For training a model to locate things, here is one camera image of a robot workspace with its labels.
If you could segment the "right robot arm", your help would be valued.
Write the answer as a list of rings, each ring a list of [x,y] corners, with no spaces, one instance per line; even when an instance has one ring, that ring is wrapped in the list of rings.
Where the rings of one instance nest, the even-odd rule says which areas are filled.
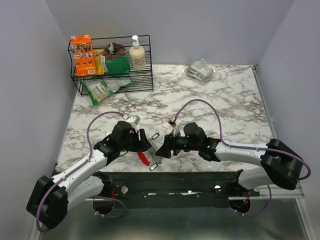
[[[176,130],[165,135],[156,156],[166,159],[180,151],[197,151],[208,162],[239,162],[255,165],[250,170],[240,170],[230,183],[230,191],[241,196],[255,187],[276,185],[285,190],[295,190],[303,168],[301,158],[287,145],[272,138],[265,144],[224,144],[222,140],[208,137],[204,130],[191,122],[184,126],[184,135]]]

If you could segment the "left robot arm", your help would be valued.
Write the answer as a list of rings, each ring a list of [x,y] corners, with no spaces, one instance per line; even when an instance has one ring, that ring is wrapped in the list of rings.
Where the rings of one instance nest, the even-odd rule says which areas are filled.
[[[110,135],[89,146],[89,154],[81,161],[51,178],[44,175],[37,180],[26,210],[35,217],[40,232],[58,226],[79,202],[110,194],[111,185],[96,172],[119,158],[121,152],[145,152],[151,148],[144,129],[137,128],[139,122],[137,115],[118,121]]]

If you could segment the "red handled key organizer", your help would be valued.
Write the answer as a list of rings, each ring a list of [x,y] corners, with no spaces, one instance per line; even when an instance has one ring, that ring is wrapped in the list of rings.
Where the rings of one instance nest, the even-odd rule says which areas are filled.
[[[151,148],[145,152],[140,151],[137,153],[137,155],[144,165],[149,168],[153,168],[156,165],[159,166],[162,163],[163,158],[156,155],[156,152],[159,149],[156,145],[156,142],[151,138],[149,138],[148,141],[151,144]]]

